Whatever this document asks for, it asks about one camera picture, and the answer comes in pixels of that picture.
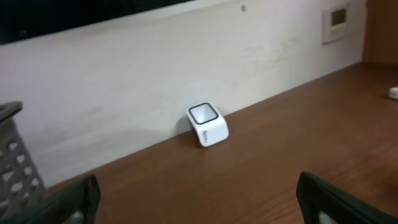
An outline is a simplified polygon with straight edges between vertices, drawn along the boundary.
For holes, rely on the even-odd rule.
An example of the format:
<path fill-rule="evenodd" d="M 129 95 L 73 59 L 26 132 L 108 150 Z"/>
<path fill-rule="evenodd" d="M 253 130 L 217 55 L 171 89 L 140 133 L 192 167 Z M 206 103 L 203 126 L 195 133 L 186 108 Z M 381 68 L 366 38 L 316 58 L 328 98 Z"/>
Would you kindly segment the green Kleenex tissue pack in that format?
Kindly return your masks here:
<path fill-rule="evenodd" d="M 392 87 L 389 89 L 389 98 L 398 100 L 398 87 Z"/>

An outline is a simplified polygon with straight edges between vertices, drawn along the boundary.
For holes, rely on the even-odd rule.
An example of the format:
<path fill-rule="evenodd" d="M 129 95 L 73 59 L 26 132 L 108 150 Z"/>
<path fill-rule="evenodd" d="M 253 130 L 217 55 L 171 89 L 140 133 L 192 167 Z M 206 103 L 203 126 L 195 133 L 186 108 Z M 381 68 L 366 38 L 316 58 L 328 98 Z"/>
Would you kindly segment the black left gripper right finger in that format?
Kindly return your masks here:
<path fill-rule="evenodd" d="M 305 224 L 395 224 L 397 218 L 347 194 L 316 175 L 300 173 L 296 196 Z"/>

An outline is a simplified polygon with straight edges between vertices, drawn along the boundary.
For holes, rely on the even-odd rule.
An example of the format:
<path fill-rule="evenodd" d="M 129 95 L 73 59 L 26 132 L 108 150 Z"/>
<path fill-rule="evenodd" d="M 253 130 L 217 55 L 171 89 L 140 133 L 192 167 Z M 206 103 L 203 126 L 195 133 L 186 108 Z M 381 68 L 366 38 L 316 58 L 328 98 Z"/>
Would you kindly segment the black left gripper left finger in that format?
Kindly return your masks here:
<path fill-rule="evenodd" d="M 26 211 L 1 220 L 1 224 L 65 223 L 76 212 L 83 215 L 82 223 L 93 224 L 100 204 L 101 191 L 94 174 L 45 198 Z"/>

